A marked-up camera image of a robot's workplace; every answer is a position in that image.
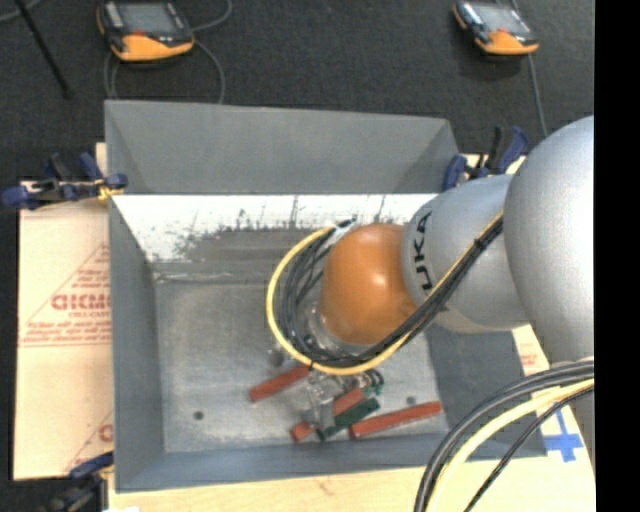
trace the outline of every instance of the dark floor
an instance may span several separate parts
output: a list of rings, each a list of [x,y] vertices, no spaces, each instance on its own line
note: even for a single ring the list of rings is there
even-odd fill
[[[93,2],[44,0],[37,26],[75,90],[60,94],[24,20],[0,22],[0,188],[38,176],[52,152],[75,158],[103,138],[105,48]],[[459,148],[486,151],[495,125],[544,135],[527,60],[488,62],[460,32],[452,0],[235,0],[198,39],[220,60],[225,103],[448,119]],[[224,0],[176,0],[194,25]],[[521,0],[541,47],[533,62],[546,131],[594,113],[595,0]],[[15,9],[0,0],[0,17]],[[212,102],[220,83],[202,50],[164,69],[119,73],[121,97]],[[33,511],[64,482],[11,483],[16,336],[15,216],[0,212],[0,510]]]

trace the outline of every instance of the yellow cable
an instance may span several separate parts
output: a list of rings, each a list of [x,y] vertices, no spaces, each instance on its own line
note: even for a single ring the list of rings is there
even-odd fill
[[[266,298],[266,313],[267,313],[267,322],[269,323],[269,328],[271,332],[275,336],[278,343],[284,348],[289,355],[291,355],[298,362],[311,366],[316,370],[319,370],[324,373],[329,373],[331,375],[353,375],[356,373],[361,373],[371,368],[379,365],[382,361],[387,359],[391,354],[393,354],[407,337],[411,334],[410,332],[402,336],[398,341],[396,341],[393,345],[389,346],[385,351],[381,352],[379,355],[367,361],[366,363],[362,363],[356,366],[350,366],[348,368],[336,368],[333,366],[327,366],[321,363],[316,363],[309,357],[301,354],[296,350],[296,348],[289,342],[289,340],[282,334],[280,328],[278,327],[278,323],[276,322],[274,310],[273,310],[273,298],[275,296],[275,291],[278,286],[278,281],[280,280],[280,276],[284,272],[284,269],[287,267],[289,262],[307,245],[311,244],[314,240],[317,240],[321,236],[325,235],[329,231],[333,229],[332,226],[320,229],[311,233],[309,236],[298,242],[293,248],[285,255],[284,258],[278,263],[278,266],[273,272],[271,276],[271,281],[269,282],[269,287],[267,288],[267,298]]]
[[[478,432],[470,437],[466,441],[466,443],[460,447],[460,450],[456,452],[451,460],[447,464],[445,464],[440,473],[440,477],[434,485],[433,494],[431,495],[431,499],[429,500],[425,511],[434,512],[437,509],[438,501],[440,500],[440,496],[442,494],[442,489],[445,487],[447,481],[451,478],[451,475],[455,472],[458,466],[463,464],[469,458],[469,456],[474,451],[476,451],[476,449],[482,443],[493,436],[498,430],[522,418],[526,414],[529,414],[537,409],[548,406],[553,402],[560,401],[575,393],[578,393],[588,388],[589,386],[592,386],[593,383],[594,379],[587,379],[583,382],[579,382],[578,384],[572,384],[570,386],[554,388],[552,390],[542,392],[540,396],[536,396],[536,398],[533,398],[528,402],[509,409],[505,413],[501,414],[497,418],[484,425],[480,430],[478,430]]]
[[[493,226],[493,224],[496,221],[498,221],[501,217],[502,217],[502,211],[500,211],[500,213],[498,213],[498,215],[496,215],[494,217],[494,219],[489,224],[487,224],[487,226],[483,229],[482,233],[480,233],[478,235],[478,237],[482,238],[484,236],[484,234]],[[314,362],[311,358],[309,358],[309,357],[305,356],[304,354],[301,354],[300,352],[298,352],[298,350],[296,350],[296,348],[291,344],[291,342],[286,338],[286,336],[284,336],[282,334],[282,332],[280,331],[280,328],[278,327],[278,323],[277,323],[276,318],[275,318],[274,309],[273,309],[273,299],[275,297],[276,288],[278,287],[278,282],[280,281],[280,277],[282,276],[282,273],[284,272],[284,270],[287,267],[287,265],[305,247],[307,247],[313,241],[317,240],[318,238],[322,237],[323,235],[327,234],[332,229],[334,229],[333,226],[328,226],[326,228],[322,228],[322,229],[319,229],[318,231],[315,231],[315,232],[311,233],[309,236],[307,236],[306,238],[303,238],[300,242],[298,242],[296,245],[294,245],[291,248],[291,250],[284,256],[284,258],[282,258],[282,260],[280,260],[280,263],[278,263],[278,265],[276,266],[276,269],[273,272],[273,275],[271,276],[271,280],[269,281],[269,287],[267,288],[267,297],[266,297],[266,301],[265,301],[267,322],[269,324],[269,328],[271,329],[271,332],[273,333],[274,337],[276,338],[276,341],[280,344],[280,346],[282,346],[282,348],[285,349],[285,351],[291,357],[293,357],[298,362],[304,364],[305,366],[312,366],[313,365],[314,369],[319,370],[319,371],[324,372],[324,373],[329,373],[331,375],[354,375],[356,373],[361,373],[361,372],[365,372],[367,370],[370,370],[371,368],[374,368],[374,367],[378,366],[385,359],[389,358],[392,354],[394,354],[404,344],[404,342],[407,340],[407,338],[409,338],[411,335],[413,335],[413,333],[415,331],[415,328],[411,329],[410,331],[408,331],[406,334],[401,336],[395,343],[393,343],[392,345],[389,345],[385,350],[380,352],[380,354],[378,354],[374,358],[370,359],[366,363],[361,363],[361,364],[358,364],[358,365],[355,365],[355,366],[349,366],[349,367],[346,367],[346,368],[337,368],[337,367],[334,367],[334,366],[327,366],[327,365],[322,364],[322,363]],[[447,270],[447,272],[442,277],[442,279],[440,279],[438,281],[438,283],[435,285],[435,287],[431,290],[431,293],[435,293],[436,290],[438,290],[439,288],[442,287],[444,281],[449,277],[449,275],[453,272],[453,270],[460,264],[462,259],[474,247],[475,247],[475,242],[471,243],[465,249],[465,251],[458,257],[458,259],[455,261],[455,263],[453,265],[451,265],[449,270]]]

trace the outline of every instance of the orange device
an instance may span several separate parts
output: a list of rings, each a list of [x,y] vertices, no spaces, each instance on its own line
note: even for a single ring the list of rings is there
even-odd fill
[[[519,57],[535,52],[540,45],[518,12],[506,5],[458,0],[453,14],[487,55]]]
[[[152,62],[188,52],[195,38],[184,15],[171,2],[105,2],[98,28],[111,51],[125,62]]]

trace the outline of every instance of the green object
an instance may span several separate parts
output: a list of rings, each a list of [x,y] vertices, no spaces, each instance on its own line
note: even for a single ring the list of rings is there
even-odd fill
[[[367,398],[366,400],[363,400],[362,402],[354,405],[350,409],[347,409],[342,414],[338,414],[338,416],[336,416],[335,418],[335,426],[329,427],[325,430],[316,430],[316,433],[318,434],[318,437],[321,441],[325,441],[328,438],[335,436],[341,430],[344,430],[354,423],[362,421],[369,414],[377,411],[378,409],[380,409],[378,400],[376,400],[374,397]]]

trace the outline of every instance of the blue clamp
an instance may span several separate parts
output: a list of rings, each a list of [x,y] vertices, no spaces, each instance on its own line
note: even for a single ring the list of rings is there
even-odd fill
[[[489,175],[505,174],[509,166],[522,156],[529,144],[529,139],[520,128],[513,126],[511,130],[511,142],[502,151],[496,164],[493,162],[496,160],[502,146],[502,129],[500,127],[496,127],[494,141],[488,157],[484,161],[480,157],[478,164],[474,168],[467,164],[467,159],[464,156],[455,155],[445,169],[442,191],[445,192],[462,184],[465,173],[470,180],[486,178]]]
[[[106,481],[100,476],[99,471],[113,464],[113,452],[107,452],[88,460],[75,467],[69,473],[69,478],[78,485],[66,489],[52,498],[47,512],[78,512],[92,499],[97,498],[100,510],[107,506],[108,493]]]
[[[65,181],[63,176],[69,172],[60,155],[55,153],[45,164],[44,179],[35,182],[30,188],[18,185],[3,190],[2,203],[8,208],[35,210],[50,204],[92,197],[106,202],[111,195],[122,192],[129,184],[125,174],[105,177],[89,153],[82,153],[79,162],[88,182]]]

